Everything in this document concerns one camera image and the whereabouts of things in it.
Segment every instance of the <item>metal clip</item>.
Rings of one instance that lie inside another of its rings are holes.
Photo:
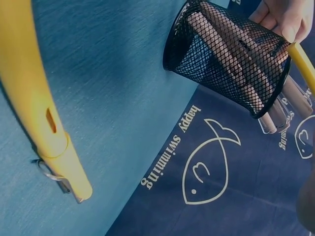
[[[71,185],[69,183],[69,181],[63,177],[63,176],[56,176],[56,175],[53,175],[47,171],[44,170],[43,166],[45,166],[47,169],[49,169],[49,167],[46,165],[46,163],[41,160],[41,159],[38,159],[36,161],[36,164],[37,164],[37,167],[39,169],[39,171],[45,175],[46,177],[48,177],[49,179],[53,180],[53,181],[57,181],[60,188],[62,189],[63,193],[73,193],[72,191],[72,188],[71,188]],[[77,198],[74,194],[73,194],[75,200],[77,201],[78,204],[82,203],[84,201],[84,199],[80,199],[80,198]]]

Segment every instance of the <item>blue fabric surface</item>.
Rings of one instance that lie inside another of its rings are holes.
[[[1,236],[107,232],[196,88],[162,68],[164,44],[183,2],[33,2],[52,94],[94,194],[78,205],[42,176],[0,93]]]
[[[249,2],[229,8],[249,16],[260,0]],[[315,27],[302,43],[313,64],[314,38]],[[309,94],[295,65],[290,75]],[[290,128],[263,135],[247,110],[199,86],[106,236],[310,236],[295,206],[315,114],[287,108]]]

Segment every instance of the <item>black mesh basket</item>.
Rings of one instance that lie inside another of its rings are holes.
[[[206,0],[182,7],[169,33],[164,69],[191,79],[262,117],[290,69],[289,43]]]

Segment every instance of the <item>navy blue mat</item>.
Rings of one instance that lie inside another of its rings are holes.
[[[249,16],[257,3],[229,8]],[[313,63],[314,32],[302,44]],[[295,66],[290,74],[308,92]],[[246,110],[198,87],[106,236],[308,236],[295,202],[315,115],[291,116],[287,131],[263,135]]]

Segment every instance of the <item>yellow pole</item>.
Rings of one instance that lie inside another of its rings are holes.
[[[299,43],[292,43],[288,53],[299,69],[313,96],[315,96],[315,69]]]
[[[92,195],[70,136],[64,131],[45,76],[31,0],[0,1],[0,79],[40,157],[66,178],[79,202]]]

